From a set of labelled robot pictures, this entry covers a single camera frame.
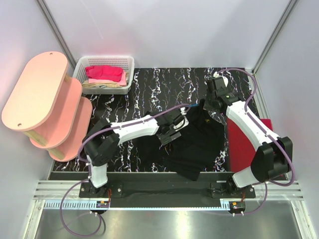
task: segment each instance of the marble pattern surface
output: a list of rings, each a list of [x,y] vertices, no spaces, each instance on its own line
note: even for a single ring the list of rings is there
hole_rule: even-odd
[[[127,95],[86,95],[93,105],[90,122],[92,127],[99,119],[110,122],[123,122],[139,119],[146,111],[163,111],[182,103],[197,104],[205,98],[205,81],[211,79],[220,68],[150,68],[135,69],[131,90]],[[245,99],[251,94],[248,77],[241,72],[224,72],[229,79],[230,87],[238,91]],[[257,113],[253,101],[250,109]],[[211,116],[225,126],[226,117],[218,113]],[[225,171],[228,160],[227,130],[225,130],[224,150],[214,160],[212,168],[205,171]],[[55,162],[52,171],[86,172],[85,163],[78,159],[66,163]],[[141,167],[139,149],[132,140],[120,145],[114,158],[108,164],[109,172],[163,172],[163,165],[153,163],[148,168]]]

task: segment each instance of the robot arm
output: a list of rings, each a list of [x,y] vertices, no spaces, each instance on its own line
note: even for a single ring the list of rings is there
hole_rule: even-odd
[[[98,121],[88,132],[85,139],[94,133],[108,127],[118,127],[108,131],[102,137],[96,136],[89,141],[84,150],[91,164],[91,182],[95,188],[107,183],[107,163],[112,159],[118,145],[121,143],[147,135],[156,134],[162,145],[166,145],[181,136],[179,130],[188,125],[184,109],[175,109],[162,116],[152,119],[147,115],[142,119],[135,119],[121,123],[109,123],[106,119]]]
[[[272,132],[248,107],[246,112],[244,100],[236,92],[230,92],[227,87],[227,78],[216,77],[206,83],[207,94],[204,108],[225,114],[244,132],[256,151],[251,166],[235,173],[228,181],[228,192],[288,173],[290,167],[287,160],[269,136],[277,140],[290,159],[293,152],[291,140],[288,137],[280,138]]]

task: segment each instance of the laundry basket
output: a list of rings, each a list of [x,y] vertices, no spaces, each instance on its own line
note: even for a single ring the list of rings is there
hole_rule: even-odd
[[[118,87],[118,88],[99,88],[93,87],[89,89],[83,88],[83,93],[90,95],[125,95],[129,92],[133,74],[134,74],[134,58],[131,56],[84,56],[81,57],[79,62],[76,64],[73,77],[78,79],[81,84],[88,79],[85,73],[85,67],[88,66],[118,66],[123,68],[128,75],[128,84],[127,86]]]

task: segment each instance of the red pad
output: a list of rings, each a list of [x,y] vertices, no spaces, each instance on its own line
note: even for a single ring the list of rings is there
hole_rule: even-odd
[[[270,119],[261,119],[269,129],[273,130]],[[239,172],[250,166],[255,149],[241,129],[230,119],[227,119],[230,170]]]

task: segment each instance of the shelf tier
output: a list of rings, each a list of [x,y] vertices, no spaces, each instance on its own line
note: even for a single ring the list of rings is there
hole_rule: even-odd
[[[30,138],[31,143],[38,148],[55,148],[69,136],[76,111],[82,94],[81,83],[71,78],[64,81],[50,117],[34,131],[41,139]]]
[[[67,58],[60,52],[44,52],[33,57],[2,111],[4,125],[37,136],[28,131],[43,124],[51,115],[63,80],[69,80],[67,69]]]
[[[67,162],[76,157],[82,140],[87,133],[92,109],[93,107],[90,100],[81,97],[70,135],[61,145],[48,149],[53,159],[60,162]]]

